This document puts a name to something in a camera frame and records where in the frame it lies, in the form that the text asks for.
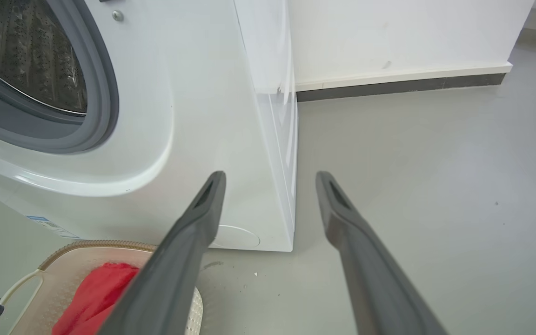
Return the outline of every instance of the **basket handle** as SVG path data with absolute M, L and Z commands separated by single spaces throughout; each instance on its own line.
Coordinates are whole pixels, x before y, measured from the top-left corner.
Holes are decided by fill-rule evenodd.
M 41 270 L 35 270 L 34 272 L 31 272 L 29 274 L 27 274 L 26 276 L 24 276 L 22 279 L 18 280 L 16 282 L 16 284 L 14 284 L 11 288 L 9 288 L 9 290 L 6 292 L 6 294 L 4 294 L 4 296 L 1 298 L 0 300 L 0 305 L 3 305 L 5 306 L 6 303 L 9 301 L 9 299 L 11 299 L 11 296 L 17 291 L 19 290 L 19 288 L 21 288 L 24 284 L 26 284 L 26 282 L 30 281 L 32 278 L 35 278 L 35 277 L 39 277 L 40 278 L 40 282 L 39 282 L 39 286 L 38 288 L 36 288 L 36 290 L 34 291 L 34 293 L 32 294 L 32 297 L 30 297 L 30 300 L 28 301 L 28 303 L 26 304 L 26 307 L 24 307 L 24 310 L 22 310 L 20 316 L 18 316 L 18 320 L 16 320 L 15 324 L 13 324 L 13 328 L 15 328 L 15 326 L 18 324 L 20 318 L 22 317 L 22 315 L 24 314 L 24 312 L 26 312 L 26 309 L 28 308 L 28 306 L 30 306 L 30 303 L 32 303 L 32 300 L 34 299 L 34 297 L 36 297 L 36 293 L 38 293 L 38 291 L 40 290 L 40 287 L 42 286 L 43 284 L 43 280 L 45 279 L 45 277 L 43 276 L 45 272 L 44 271 L 41 271 Z

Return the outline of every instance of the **red towel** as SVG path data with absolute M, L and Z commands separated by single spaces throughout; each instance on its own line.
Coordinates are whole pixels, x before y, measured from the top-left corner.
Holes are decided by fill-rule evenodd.
M 138 268 L 125 263 L 105 263 L 94 269 L 53 326 L 53 335 L 96 334 L 136 273 Z

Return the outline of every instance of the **plastic basket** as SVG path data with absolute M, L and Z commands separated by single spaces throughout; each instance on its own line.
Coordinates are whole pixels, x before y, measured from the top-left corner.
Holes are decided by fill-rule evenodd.
M 53 325 L 70 305 L 84 278 L 104 263 L 128 263 L 143 267 L 153 254 L 153 244 L 127 241 L 79 241 L 53 253 L 38 269 L 19 280 L 2 297 L 6 305 L 13 293 L 33 278 L 40 282 L 32 298 L 13 325 L 11 335 L 50 335 Z M 202 297 L 196 288 L 185 335 L 198 335 L 202 325 Z

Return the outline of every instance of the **gray floor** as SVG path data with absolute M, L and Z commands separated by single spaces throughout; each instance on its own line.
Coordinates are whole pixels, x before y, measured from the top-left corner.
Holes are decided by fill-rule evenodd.
M 449 333 L 536 334 L 536 51 L 510 61 L 500 87 L 300 104 L 295 249 L 208 252 L 202 333 L 355 333 L 328 170 Z M 0 292 L 66 242 L 0 204 Z

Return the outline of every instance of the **washing machine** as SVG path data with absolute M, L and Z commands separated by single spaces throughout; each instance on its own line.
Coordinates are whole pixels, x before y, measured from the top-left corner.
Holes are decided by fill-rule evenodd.
M 159 243 L 223 170 L 212 246 L 291 251 L 297 129 L 286 0 L 0 0 L 0 201 L 62 237 Z

